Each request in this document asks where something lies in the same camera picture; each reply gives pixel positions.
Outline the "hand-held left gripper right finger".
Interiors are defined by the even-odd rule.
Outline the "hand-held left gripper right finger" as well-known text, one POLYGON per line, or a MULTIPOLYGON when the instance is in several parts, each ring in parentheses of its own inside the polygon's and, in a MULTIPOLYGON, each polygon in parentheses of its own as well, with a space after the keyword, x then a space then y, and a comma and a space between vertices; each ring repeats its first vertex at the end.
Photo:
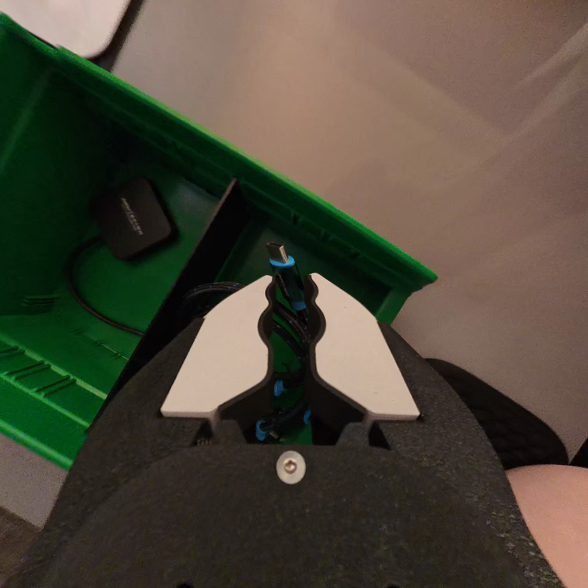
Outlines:
POLYGON ((414 421, 420 411, 378 320, 319 273, 308 276, 308 395, 324 422, 414 421))

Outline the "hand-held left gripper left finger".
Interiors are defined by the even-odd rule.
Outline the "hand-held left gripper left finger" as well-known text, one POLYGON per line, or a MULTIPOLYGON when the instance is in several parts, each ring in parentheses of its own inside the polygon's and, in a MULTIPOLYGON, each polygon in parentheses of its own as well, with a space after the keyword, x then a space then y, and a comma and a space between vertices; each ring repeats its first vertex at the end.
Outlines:
POLYGON ((271 410, 275 290, 273 277, 262 276, 205 315, 162 416, 258 420, 271 410))

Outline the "green plastic bin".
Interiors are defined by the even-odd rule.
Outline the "green plastic bin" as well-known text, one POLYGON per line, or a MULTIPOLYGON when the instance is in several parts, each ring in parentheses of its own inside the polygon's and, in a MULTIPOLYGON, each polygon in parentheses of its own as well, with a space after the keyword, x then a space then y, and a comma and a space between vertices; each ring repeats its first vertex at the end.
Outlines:
POLYGON ((436 274, 319 196, 91 61, 1 15, 1 434, 69 470, 233 178, 251 212, 217 281, 270 272, 281 241, 390 323, 436 274), (92 201, 151 180, 178 228, 114 257, 92 201))

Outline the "person's left forearm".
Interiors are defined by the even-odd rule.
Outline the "person's left forearm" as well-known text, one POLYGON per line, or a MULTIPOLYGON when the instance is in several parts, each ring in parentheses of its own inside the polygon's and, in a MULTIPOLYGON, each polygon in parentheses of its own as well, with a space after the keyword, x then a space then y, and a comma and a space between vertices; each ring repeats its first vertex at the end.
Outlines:
POLYGON ((587 469, 536 465, 506 471, 525 523, 564 586, 587 587, 587 469))

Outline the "black flat panel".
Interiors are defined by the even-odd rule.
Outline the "black flat panel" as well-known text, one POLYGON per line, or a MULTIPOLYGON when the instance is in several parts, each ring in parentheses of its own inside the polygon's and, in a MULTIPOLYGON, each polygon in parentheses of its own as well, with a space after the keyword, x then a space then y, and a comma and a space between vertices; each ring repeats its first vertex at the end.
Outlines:
POLYGON ((198 244, 173 284, 146 333, 94 418, 98 422, 118 392, 185 328, 180 318, 183 297, 197 286, 214 283, 251 221, 238 178, 226 188, 198 244))

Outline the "black round object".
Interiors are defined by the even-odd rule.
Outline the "black round object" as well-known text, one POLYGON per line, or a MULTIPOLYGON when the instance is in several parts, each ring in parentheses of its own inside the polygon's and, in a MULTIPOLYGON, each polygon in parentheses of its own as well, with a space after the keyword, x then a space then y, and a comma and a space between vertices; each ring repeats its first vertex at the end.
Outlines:
POLYGON ((569 464, 563 442, 532 412, 454 364, 431 358, 426 362, 470 409, 505 470, 569 464))

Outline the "white stand base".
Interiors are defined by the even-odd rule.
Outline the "white stand base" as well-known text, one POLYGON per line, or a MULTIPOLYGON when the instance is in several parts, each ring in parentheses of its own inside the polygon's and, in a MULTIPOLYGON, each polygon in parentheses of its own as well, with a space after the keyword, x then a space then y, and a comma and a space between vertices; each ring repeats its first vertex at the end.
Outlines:
POLYGON ((88 58, 110 44, 130 1, 1 1, 1 13, 55 47, 88 58))

